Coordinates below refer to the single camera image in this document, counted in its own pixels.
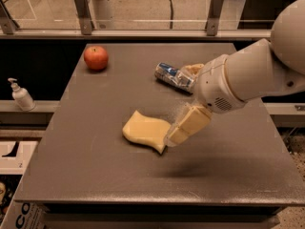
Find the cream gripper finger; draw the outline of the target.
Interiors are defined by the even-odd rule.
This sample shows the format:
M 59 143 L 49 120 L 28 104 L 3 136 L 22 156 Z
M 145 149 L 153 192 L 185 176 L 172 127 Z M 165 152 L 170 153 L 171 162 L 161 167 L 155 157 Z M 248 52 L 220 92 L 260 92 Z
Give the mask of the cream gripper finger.
M 181 68 L 182 76 L 186 79 L 195 80 L 203 67 L 203 64 L 186 65 Z
M 212 112 L 202 105 L 186 105 L 171 126 L 164 143 L 174 147 L 205 128 L 212 119 Z

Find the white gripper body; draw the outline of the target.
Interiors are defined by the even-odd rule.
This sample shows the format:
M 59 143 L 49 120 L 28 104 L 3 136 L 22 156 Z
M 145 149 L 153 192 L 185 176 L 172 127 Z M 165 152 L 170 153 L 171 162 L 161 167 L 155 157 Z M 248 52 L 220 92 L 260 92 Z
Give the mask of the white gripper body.
M 217 114 L 238 110 L 246 105 L 230 87 L 226 75 L 227 59 L 228 55 L 223 54 L 206 63 L 199 71 L 194 87 L 197 101 Z

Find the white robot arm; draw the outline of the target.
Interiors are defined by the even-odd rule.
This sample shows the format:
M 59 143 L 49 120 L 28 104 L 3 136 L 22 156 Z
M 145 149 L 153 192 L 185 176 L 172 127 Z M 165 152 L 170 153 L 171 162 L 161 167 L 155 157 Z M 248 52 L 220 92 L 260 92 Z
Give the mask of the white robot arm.
M 164 137 L 174 147 L 206 127 L 212 114 L 243 108 L 265 96 L 305 90 L 305 0 L 275 19 L 271 37 L 206 63 L 194 77 L 194 102 L 186 105 Z

